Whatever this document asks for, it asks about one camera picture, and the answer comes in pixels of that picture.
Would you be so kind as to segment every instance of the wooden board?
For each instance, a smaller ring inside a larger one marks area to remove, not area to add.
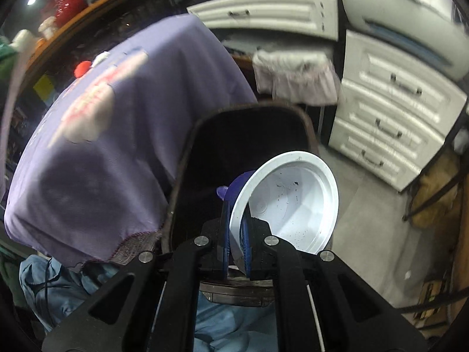
[[[252,68],[252,59],[247,55],[235,55],[231,54],[231,57],[236,62],[240,69],[254,70]]]
[[[458,247],[454,258],[453,291],[462,290],[469,286],[469,175],[464,181],[463,213]],[[451,305],[451,318],[454,319],[466,300]]]

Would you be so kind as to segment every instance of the red ball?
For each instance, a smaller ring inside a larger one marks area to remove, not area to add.
[[[91,67],[91,61],[83,61],[78,64],[77,67],[75,67],[75,71],[73,74],[75,75],[75,78],[81,78],[86,74],[88,70],[90,70]]]

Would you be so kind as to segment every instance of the white dresser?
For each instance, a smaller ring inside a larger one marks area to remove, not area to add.
[[[337,41],[337,0],[211,0],[187,8],[210,29],[269,29]]]
[[[441,148],[465,103],[464,92],[420,60],[347,31],[329,145],[401,191]]]

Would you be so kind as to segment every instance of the red object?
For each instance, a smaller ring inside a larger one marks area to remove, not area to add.
[[[73,72],[75,78],[81,78],[86,74],[88,70],[91,68],[91,62],[90,61],[83,61],[80,62],[77,67],[75,67],[75,71]]]
[[[54,0],[54,2],[57,4],[55,23],[60,28],[88,6],[85,0]]]

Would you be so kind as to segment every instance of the drawer handle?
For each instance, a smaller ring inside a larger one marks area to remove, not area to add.
[[[381,168],[381,167],[384,165],[384,162],[383,162],[383,161],[380,161],[379,163],[375,163],[373,160],[370,160],[369,158],[367,158],[367,157],[365,156],[365,154],[366,154],[366,151],[365,151],[365,150],[362,150],[362,156],[363,156],[363,158],[364,158],[367,162],[369,162],[370,164],[373,164],[373,165],[375,165],[376,167],[379,167],[379,168]]]
[[[381,132],[384,132],[386,135],[392,137],[393,139],[400,139],[402,137],[402,132],[400,131],[397,131],[397,134],[393,134],[391,131],[388,131],[386,128],[381,127],[381,119],[377,119],[375,123],[376,123],[376,127],[378,127],[378,129]]]
[[[229,11],[228,16],[230,17],[241,17],[241,16],[249,16],[251,13],[246,9],[245,11]]]
[[[400,88],[401,90],[404,90],[408,94],[417,95],[418,97],[421,97],[422,89],[420,87],[417,87],[417,90],[414,91],[410,87],[407,87],[406,85],[403,85],[402,83],[397,82],[396,79],[397,79],[397,75],[392,73],[391,82],[394,83],[398,88]]]

